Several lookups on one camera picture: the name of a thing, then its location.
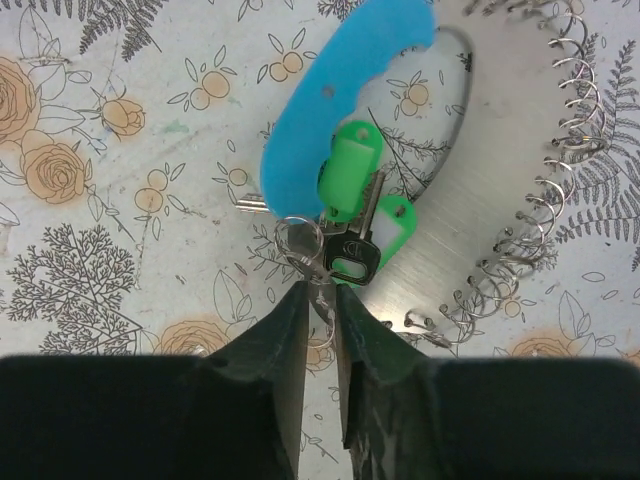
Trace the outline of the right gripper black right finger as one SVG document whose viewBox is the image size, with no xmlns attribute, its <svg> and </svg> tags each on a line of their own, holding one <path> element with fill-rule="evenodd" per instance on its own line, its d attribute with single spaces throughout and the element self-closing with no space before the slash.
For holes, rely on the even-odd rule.
<svg viewBox="0 0 640 480">
<path fill-rule="evenodd" d="M 639 371 L 598 358 L 431 358 L 336 292 L 357 479 L 635 479 Z"/>
</svg>

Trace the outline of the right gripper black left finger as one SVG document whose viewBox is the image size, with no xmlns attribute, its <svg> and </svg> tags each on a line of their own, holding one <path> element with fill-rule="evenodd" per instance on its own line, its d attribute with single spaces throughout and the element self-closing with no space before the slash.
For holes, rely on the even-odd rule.
<svg viewBox="0 0 640 480">
<path fill-rule="evenodd" d="M 207 356 L 8 356 L 5 479 L 293 479 L 308 286 Z"/>
</svg>

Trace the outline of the green key tag with key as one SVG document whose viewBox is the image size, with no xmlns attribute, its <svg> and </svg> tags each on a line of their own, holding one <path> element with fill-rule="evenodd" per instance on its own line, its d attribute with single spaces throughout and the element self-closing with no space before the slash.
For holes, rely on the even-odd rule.
<svg viewBox="0 0 640 480">
<path fill-rule="evenodd" d="M 318 183 L 326 224 L 347 224 L 360 214 L 383 150 L 383 135 L 372 123 L 354 120 L 338 129 Z"/>
</svg>

